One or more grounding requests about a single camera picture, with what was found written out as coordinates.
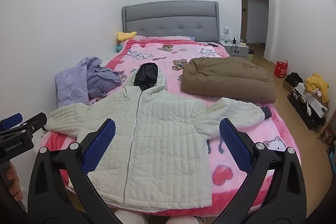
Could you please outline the person's left hand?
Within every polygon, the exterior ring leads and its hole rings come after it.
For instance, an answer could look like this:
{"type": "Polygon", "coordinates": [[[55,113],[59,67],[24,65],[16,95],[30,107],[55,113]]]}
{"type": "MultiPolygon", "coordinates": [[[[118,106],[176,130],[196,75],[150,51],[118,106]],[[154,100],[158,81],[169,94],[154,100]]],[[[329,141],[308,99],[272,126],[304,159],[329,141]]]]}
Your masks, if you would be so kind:
{"type": "Polygon", "coordinates": [[[16,201],[22,201],[23,193],[20,188],[19,177],[17,175],[15,166],[12,163],[10,164],[10,168],[6,172],[6,177],[8,180],[11,181],[9,192],[11,193],[11,195],[14,197],[16,201]]]}

